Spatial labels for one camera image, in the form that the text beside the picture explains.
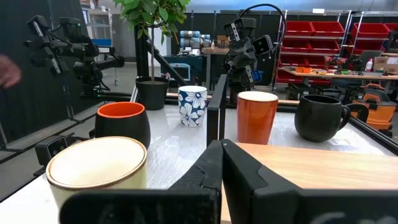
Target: cream ceramic bowl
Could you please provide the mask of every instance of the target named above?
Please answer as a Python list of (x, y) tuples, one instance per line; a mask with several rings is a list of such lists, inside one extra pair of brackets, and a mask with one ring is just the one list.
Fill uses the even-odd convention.
[(47, 180), (58, 208), (83, 189), (144, 189), (147, 151), (139, 141), (104, 137), (74, 144), (47, 165)]

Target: cup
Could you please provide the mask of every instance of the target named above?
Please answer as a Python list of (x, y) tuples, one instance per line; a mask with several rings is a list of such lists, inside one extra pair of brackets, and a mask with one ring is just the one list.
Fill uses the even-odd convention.
[(268, 144), (278, 96), (261, 91), (244, 91), (238, 94), (238, 141), (251, 144)]
[(150, 144), (150, 126), (145, 107), (140, 103), (109, 103), (98, 108), (95, 137), (124, 136), (138, 140), (146, 149)]
[(178, 88), (178, 106), (181, 123), (188, 127), (202, 124), (206, 114), (207, 88), (181, 86)]
[(79, 190), (146, 188), (147, 151), (139, 141), (105, 137), (74, 144), (45, 170), (58, 208)]
[(304, 139), (323, 142), (331, 139), (347, 124), (350, 114), (349, 108), (343, 106), (340, 100), (328, 96), (306, 95), (298, 104), (294, 126)]

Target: potted plant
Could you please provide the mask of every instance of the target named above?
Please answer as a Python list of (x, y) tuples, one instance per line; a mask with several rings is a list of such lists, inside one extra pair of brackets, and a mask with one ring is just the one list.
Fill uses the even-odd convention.
[(166, 78), (155, 77), (154, 67), (154, 29), (162, 31), (161, 43), (164, 36), (171, 37), (173, 32), (178, 32), (175, 21), (183, 23), (187, 16), (184, 14), (189, 0), (114, 0), (121, 4), (121, 17), (129, 21), (130, 29), (139, 26), (137, 38), (146, 35), (151, 46), (151, 76), (136, 79), (139, 99), (147, 110), (159, 110), (164, 107), (164, 101), (169, 87)]

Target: person's hand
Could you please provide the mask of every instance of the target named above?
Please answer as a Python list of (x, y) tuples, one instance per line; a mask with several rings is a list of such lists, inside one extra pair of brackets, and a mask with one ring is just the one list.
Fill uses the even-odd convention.
[(0, 55), (0, 86), (8, 88), (21, 80), (21, 70), (5, 55)]

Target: tree trunk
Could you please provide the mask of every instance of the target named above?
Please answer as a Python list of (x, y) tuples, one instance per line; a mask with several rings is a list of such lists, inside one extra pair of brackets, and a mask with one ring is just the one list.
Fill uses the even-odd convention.
[(151, 68), (151, 72), (152, 72), (152, 74), (151, 74), (151, 76), (150, 76), (150, 79), (152, 80), (152, 82), (155, 82), (155, 66), (154, 66), (154, 53), (155, 53), (155, 47), (154, 47), (154, 39), (155, 39), (155, 28), (152, 28), (152, 33), (151, 33), (151, 36), (152, 36), (152, 40), (150, 40), (150, 46), (151, 46), (151, 55), (150, 55), (150, 64), (151, 64), (151, 66), (152, 66), (152, 68)]

